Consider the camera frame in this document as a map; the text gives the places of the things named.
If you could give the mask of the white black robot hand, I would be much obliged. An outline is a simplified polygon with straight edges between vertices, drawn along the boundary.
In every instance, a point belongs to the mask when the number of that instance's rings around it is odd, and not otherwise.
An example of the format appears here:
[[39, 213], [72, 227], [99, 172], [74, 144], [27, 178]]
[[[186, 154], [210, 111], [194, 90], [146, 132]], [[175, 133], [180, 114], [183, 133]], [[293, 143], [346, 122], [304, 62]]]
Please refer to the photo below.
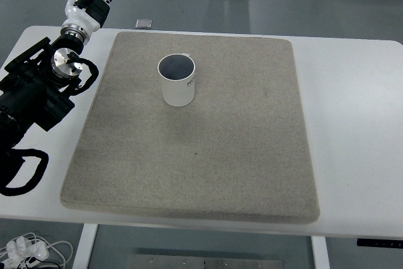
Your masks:
[[105, 23], [112, 0], [67, 0], [62, 31], [75, 29], [83, 33], [94, 33]]

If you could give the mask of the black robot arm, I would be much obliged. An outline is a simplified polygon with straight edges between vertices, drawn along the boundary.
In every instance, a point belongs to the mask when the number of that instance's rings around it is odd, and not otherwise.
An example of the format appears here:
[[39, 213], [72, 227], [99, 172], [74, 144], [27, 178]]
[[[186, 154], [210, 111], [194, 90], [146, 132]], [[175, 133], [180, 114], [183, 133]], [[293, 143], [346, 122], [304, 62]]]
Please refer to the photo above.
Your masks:
[[60, 36], [45, 37], [5, 66], [1, 80], [1, 153], [12, 150], [37, 124], [45, 131], [57, 125], [73, 108], [70, 97], [87, 90], [98, 77], [88, 64], [90, 77], [79, 75], [80, 57], [91, 35], [105, 23], [112, 0], [68, 0]]

